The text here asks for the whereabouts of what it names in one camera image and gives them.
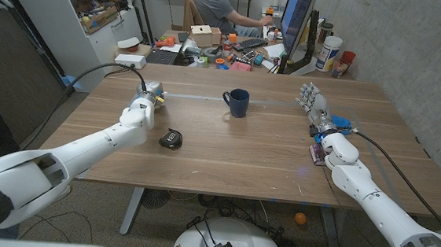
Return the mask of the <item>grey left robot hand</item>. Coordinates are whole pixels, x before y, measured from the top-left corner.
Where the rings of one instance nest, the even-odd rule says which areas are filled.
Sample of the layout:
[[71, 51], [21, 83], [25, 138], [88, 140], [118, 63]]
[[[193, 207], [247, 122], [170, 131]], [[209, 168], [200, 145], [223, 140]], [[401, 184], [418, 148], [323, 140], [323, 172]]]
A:
[[145, 98], [146, 100], [150, 100], [154, 106], [155, 109], [160, 109], [162, 104], [165, 102], [165, 95], [164, 95], [164, 87], [161, 82], [158, 82], [157, 80], [154, 81], [145, 81], [145, 90], [142, 87], [142, 84], [139, 83], [137, 85], [137, 90], [134, 95], [134, 99], [137, 98]]

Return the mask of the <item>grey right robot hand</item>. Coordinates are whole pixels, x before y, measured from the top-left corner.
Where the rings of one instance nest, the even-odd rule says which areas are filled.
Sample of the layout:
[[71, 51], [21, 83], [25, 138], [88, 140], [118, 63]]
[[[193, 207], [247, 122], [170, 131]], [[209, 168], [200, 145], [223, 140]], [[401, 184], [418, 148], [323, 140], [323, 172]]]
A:
[[326, 135], [338, 132], [324, 95], [313, 83], [304, 84], [300, 88], [300, 97], [295, 100], [306, 112], [307, 118], [311, 122], [309, 126], [311, 137], [320, 141]]

